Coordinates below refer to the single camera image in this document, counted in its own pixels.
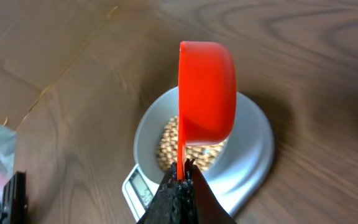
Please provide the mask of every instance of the wooden table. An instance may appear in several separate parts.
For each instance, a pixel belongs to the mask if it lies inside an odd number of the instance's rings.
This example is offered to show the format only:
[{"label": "wooden table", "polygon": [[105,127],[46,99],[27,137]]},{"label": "wooden table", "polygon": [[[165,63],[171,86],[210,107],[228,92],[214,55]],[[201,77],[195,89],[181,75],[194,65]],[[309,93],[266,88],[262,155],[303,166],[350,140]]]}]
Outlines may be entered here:
[{"label": "wooden table", "polygon": [[89,37],[17,130],[32,223],[132,223],[138,122],[177,84],[181,40],[232,53],[276,158],[239,223],[358,223],[358,1],[140,1]]}]

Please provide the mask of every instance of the white scale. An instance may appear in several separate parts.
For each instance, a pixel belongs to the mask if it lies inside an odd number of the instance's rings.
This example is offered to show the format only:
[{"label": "white scale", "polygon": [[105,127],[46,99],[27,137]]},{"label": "white scale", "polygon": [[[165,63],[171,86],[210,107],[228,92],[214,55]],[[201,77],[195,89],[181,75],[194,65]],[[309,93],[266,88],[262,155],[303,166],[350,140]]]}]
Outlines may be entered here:
[{"label": "white scale", "polygon": [[[259,187],[273,160],[273,134],[262,110],[237,93],[236,120],[218,161],[219,169],[204,177],[222,208],[234,216]],[[149,180],[136,164],[122,185],[129,208],[138,221],[159,185]]]}]

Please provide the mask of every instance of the red spoon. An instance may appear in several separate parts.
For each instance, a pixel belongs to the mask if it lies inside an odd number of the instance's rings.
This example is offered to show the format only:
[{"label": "red spoon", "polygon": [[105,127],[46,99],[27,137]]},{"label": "red spoon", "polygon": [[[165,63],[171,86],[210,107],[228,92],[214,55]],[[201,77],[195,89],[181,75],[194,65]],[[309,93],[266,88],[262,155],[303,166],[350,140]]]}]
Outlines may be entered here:
[{"label": "red spoon", "polygon": [[236,72],[229,51],[214,42],[180,44],[178,180],[184,178],[186,145],[225,140],[236,114]]}]

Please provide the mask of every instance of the wooden surface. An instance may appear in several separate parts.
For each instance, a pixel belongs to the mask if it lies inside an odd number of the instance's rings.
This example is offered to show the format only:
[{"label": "wooden surface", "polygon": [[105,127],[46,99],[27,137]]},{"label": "wooden surface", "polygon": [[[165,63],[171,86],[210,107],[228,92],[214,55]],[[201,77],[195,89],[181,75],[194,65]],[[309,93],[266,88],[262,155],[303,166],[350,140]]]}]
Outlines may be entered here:
[{"label": "wooden surface", "polygon": [[134,222],[121,193],[134,133],[177,84],[181,40],[224,44],[273,127],[272,171],[236,220],[358,223],[358,1],[116,5],[17,130],[32,223]]}]

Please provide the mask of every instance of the beans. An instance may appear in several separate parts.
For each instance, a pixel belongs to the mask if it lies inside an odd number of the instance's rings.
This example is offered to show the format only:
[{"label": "beans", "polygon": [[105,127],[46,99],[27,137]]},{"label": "beans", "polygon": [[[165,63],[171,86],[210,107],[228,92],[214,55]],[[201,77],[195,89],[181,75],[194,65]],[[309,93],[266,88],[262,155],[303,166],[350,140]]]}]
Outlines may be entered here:
[{"label": "beans", "polygon": [[[213,146],[186,146],[186,158],[195,158],[195,165],[201,171],[208,169],[221,152],[226,140]],[[160,144],[156,150],[158,165],[162,170],[168,170],[178,154],[178,116],[170,118],[164,126]]]}]

